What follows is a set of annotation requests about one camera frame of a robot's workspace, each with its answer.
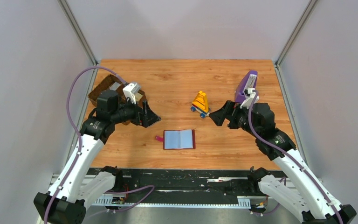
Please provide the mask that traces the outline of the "red leather card holder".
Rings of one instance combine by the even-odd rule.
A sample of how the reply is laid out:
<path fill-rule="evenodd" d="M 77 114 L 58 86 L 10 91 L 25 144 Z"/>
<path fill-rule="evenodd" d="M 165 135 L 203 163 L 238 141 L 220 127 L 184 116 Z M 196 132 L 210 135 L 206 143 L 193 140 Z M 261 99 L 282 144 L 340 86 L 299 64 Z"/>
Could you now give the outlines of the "red leather card holder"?
<path fill-rule="evenodd" d="M 155 140 L 163 144 L 164 150 L 195 149 L 195 130 L 164 130 L 162 136 L 155 136 Z"/>

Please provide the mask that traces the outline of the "gold card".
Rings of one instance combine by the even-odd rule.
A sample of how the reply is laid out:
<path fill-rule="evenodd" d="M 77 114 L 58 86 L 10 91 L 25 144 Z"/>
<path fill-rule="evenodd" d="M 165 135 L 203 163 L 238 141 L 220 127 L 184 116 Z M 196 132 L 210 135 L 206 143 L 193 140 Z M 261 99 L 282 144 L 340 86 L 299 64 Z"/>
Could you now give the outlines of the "gold card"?
<path fill-rule="evenodd" d="M 145 93 L 140 90 L 135 94 L 135 97 L 136 97 L 137 102 L 141 102 L 145 99 Z"/>

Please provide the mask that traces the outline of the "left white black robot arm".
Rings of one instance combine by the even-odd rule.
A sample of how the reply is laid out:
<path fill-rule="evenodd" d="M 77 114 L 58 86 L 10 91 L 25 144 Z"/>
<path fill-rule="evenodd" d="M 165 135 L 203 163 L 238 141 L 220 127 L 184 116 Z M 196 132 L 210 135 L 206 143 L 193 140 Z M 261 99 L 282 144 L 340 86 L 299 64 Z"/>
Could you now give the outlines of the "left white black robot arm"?
<path fill-rule="evenodd" d="M 86 185 L 82 182 L 97 154 L 105 146 L 115 126 L 129 121 L 150 127 L 161 117 L 151 110 L 147 100 L 140 105 L 130 98 L 125 101 L 114 90 L 105 90 L 97 98 L 97 106 L 76 132 L 77 145 L 63 171 L 47 193 L 37 193 L 34 205 L 48 224 L 81 224 L 87 209 L 105 192 L 119 189 L 122 171 L 106 166 Z"/>

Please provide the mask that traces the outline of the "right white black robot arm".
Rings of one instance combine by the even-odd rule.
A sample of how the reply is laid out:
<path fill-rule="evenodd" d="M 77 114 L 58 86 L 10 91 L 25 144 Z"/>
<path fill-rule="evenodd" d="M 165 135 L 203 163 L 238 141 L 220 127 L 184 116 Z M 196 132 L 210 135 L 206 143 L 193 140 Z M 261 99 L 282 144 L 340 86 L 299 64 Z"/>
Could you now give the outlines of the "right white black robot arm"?
<path fill-rule="evenodd" d="M 217 126 L 228 120 L 230 129 L 253 135 L 259 150 L 273 161 L 293 183 L 289 189 L 266 169 L 258 168 L 248 175 L 255 187 L 273 197 L 302 224 L 349 224 L 356 216 L 350 204 L 342 204 L 309 169 L 294 142 L 275 126 L 275 114 L 267 103 L 255 103 L 252 108 L 228 100 L 209 117 Z"/>

